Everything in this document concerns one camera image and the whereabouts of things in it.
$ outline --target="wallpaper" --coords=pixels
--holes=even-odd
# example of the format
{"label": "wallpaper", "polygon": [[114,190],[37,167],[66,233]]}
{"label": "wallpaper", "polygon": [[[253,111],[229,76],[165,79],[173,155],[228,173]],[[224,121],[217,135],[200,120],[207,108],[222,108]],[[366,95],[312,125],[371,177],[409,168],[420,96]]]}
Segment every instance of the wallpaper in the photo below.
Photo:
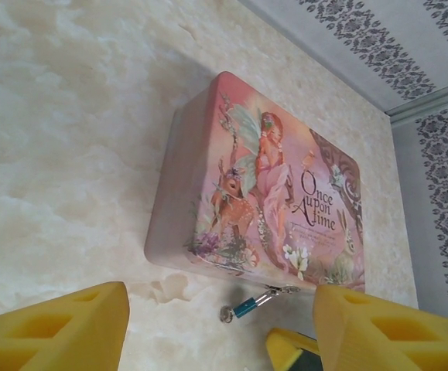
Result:
{"label": "wallpaper", "polygon": [[241,1],[383,111],[448,87],[448,1]]}
{"label": "wallpaper", "polygon": [[420,308],[448,316],[448,110],[394,140]]}

